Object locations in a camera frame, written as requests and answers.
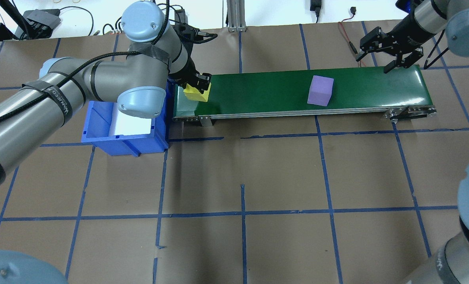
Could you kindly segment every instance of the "power adapter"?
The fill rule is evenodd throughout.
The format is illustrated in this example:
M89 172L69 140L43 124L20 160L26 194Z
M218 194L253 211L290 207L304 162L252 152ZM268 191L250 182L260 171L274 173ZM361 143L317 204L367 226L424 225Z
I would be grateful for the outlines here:
M315 11L317 19L321 13L321 8L323 7L323 0L310 0L310 11Z

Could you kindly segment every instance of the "yellow block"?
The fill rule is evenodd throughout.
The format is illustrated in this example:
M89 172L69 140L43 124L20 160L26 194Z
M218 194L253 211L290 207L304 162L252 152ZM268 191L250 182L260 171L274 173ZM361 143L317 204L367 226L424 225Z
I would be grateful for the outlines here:
M203 93L200 93L198 89L187 84L187 87L184 89L184 94L191 101L208 102L208 95L210 94L211 86L212 83L208 85L208 90L204 91Z

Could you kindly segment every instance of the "red wire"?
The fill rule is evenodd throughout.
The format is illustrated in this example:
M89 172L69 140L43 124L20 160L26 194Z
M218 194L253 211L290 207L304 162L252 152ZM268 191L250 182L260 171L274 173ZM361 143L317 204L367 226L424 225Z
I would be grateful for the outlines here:
M346 21L346 20L350 20L350 19L352 19L352 18L354 18L354 16L351 16L350 18L343 19L341 22L338 22L338 25L339 25L339 26L341 27L341 29L343 30L343 33L345 33L345 38L346 38L346 40L347 40L347 43L350 42L350 38L349 38L349 36L348 36L348 34L347 34L347 31L345 30L345 27L343 27L343 23L342 23L342 22L343 22L343 21Z

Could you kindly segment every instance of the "white wall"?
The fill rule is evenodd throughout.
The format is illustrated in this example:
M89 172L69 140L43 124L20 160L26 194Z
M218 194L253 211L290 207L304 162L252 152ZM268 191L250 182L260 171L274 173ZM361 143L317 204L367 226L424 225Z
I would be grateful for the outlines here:
M105 23L115 23L122 12L135 0L14 0L19 11L30 9L59 9L65 6L80 6L94 15L94 31L101 30ZM395 7L396 0L323 0L320 23L338 22L350 17L350 7L356 6L356 21L402 19L406 13ZM189 24L200 29L224 26L227 12L226 0L170 0L184 6ZM315 13L309 11L310 0L245 0L246 23L248 26L290 25L314 23ZM0 8L7 27L15 31L17 24ZM61 24L53 37L86 36L90 30L90 16L81 9L62 11Z

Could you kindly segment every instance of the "foam block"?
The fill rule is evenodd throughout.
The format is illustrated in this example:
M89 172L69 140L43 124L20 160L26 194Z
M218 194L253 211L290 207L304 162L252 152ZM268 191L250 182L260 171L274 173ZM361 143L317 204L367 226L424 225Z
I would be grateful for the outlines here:
M333 78L314 75L307 103L326 107L331 99L333 81Z
M203 93L200 93L198 89L187 84L187 87L184 89L184 95L186 95L186 97L191 101L208 102L208 95L210 94L211 86L212 83L208 85L208 90L204 91Z

